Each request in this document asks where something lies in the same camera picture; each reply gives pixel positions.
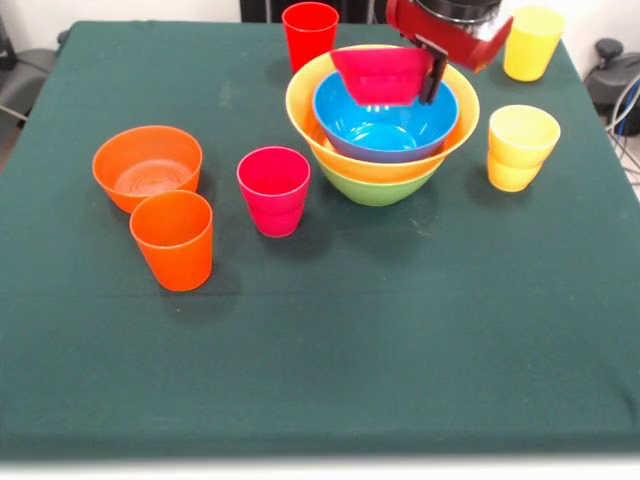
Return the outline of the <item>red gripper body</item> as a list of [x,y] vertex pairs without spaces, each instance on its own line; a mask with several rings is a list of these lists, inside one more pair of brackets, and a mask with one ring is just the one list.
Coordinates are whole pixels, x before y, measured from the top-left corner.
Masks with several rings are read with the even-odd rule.
[[470,71],[488,66],[513,23],[500,0],[394,0],[386,21],[414,43],[420,35],[448,52],[448,60]]

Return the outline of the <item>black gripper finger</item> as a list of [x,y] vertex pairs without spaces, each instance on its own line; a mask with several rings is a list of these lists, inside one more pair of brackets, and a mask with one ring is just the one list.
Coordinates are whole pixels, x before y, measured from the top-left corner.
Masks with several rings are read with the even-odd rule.
[[431,105],[438,93],[444,71],[448,64],[448,52],[420,35],[416,36],[414,44],[431,54],[431,70],[425,75],[419,94],[419,102]]

